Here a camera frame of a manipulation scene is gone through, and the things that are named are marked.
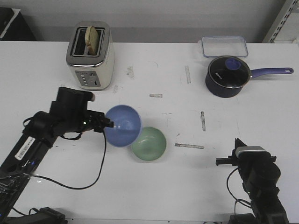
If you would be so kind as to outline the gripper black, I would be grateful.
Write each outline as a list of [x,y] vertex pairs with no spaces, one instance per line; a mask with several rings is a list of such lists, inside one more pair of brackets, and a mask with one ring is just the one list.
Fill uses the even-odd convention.
[[238,156],[238,147],[247,147],[247,145],[239,138],[235,138],[235,153],[226,158],[217,158],[216,165],[237,166],[244,172],[252,168],[263,172],[276,171],[275,156],[271,156],[270,153],[241,153]]
[[82,133],[89,130],[101,133],[106,127],[114,128],[114,122],[106,118],[104,113],[87,109],[87,93],[67,87],[58,89],[57,98],[50,106],[50,115],[54,117],[51,124],[54,133]]

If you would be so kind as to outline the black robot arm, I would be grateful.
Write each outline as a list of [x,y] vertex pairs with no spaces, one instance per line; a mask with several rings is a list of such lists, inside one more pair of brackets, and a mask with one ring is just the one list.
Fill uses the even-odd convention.
[[247,146],[239,138],[235,139],[235,148],[227,158],[217,158],[216,165],[237,166],[242,187],[250,202],[235,199],[250,207],[253,213],[233,214],[230,224],[288,224],[287,213],[279,198],[276,186],[281,172],[275,164],[276,157],[259,146]]
[[27,119],[22,136],[0,167],[0,221],[3,223],[28,184],[31,175],[53,147],[57,138],[66,133],[94,130],[102,133],[114,123],[103,112],[88,110],[94,94],[67,87],[58,89],[49,112],[37,112]]

